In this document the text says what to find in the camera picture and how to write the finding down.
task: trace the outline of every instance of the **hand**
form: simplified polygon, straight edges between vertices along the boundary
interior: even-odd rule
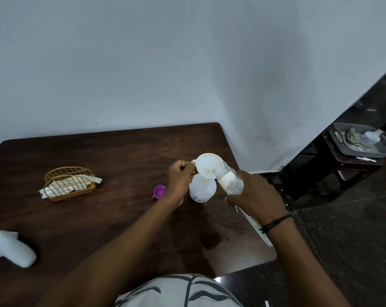
[[[227,196],[229,204],[240,207],[261,226],[288,214],[281,195],[266,178],[243,170],[237,171],[237,176],[243,180],[244,189],[240,195]]]
[[[166,196],[173,196],[178,205],[183,202],[183,197],[189,189],[190,182],[193,180],[196,163],[185,160],[177,160],[169,167],[166,178]]]

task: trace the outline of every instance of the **person's left hand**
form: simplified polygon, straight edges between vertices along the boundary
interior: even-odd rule
[[[183,197],[189,189],[189,184],[193,180],[196,164],[185,160],[177,160],[169,167],[166,178],[165,195],[174,196],[178,205],[183,202]]]

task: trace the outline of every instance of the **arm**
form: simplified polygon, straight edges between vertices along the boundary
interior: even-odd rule
[[[238,171],[244,181],[240,195],[226,197],[228,203],[242,208],[261,226],[288,214],[280,194],[259,174]],[[282,263],[288,296],[293,306],[350,306],[328,274],[318,263],[292,218],[267,232]]]
[[[193,162],[175,162],[169,168],[165,195],[131,227],[52,286],[36,306],[113,306],[160,227],[183,202],[194,168]]]

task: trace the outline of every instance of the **small table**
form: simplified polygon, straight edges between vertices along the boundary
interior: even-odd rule
[[[342,154],[327,130],[314,139],[312,144],[317,154],[300,153],[314,155],[311,160],[296,171],[290,164],[284,168],[289,177],[285,180],[284,189],[293,200],[297,200],[308,192],[320,191],[317,189],[317,183],[332,173],[336,175],[340,187],[325,190],[325,193],[329,201],[334,200],[359,181],[378,171],[384,163],[381,158],[377,158],[377,162],[370,162]],[[355,175],[346,179],[342,171],[354,171]]]
[[[153,204],[177,159],[215,153],[238,169],[221,126],[204,123],[7,140],[0,145],[0,230],[20,233],[38,255],[29,268],[0,259],[0,304],[33,305],[57,280],[126,230]],[[53,203],[41,199],[44,175],[82,166],[103,179],[91,193]],[[275,257],[258,233],[216,195],[187,195],[160,229],[124,291],[154,277],[198,273],[212,278]]]

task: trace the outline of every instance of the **gray plastic tray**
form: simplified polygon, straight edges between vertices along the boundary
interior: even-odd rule
[[[365,125],[348,123],[334,123],[333,126],[335,130],[330,130],[329,134],[342,154],[348,156],[372,158],[386,157],[386,137],[384,135],[380,135],[380,141],[373,146],[364,146],[362,144],[359,146],[355,146],[349,144],[345,140],[345,132],[349,128],[355,128],[355,131],[358,134],[364,134],[366,131],[375,131],[375,128]]]

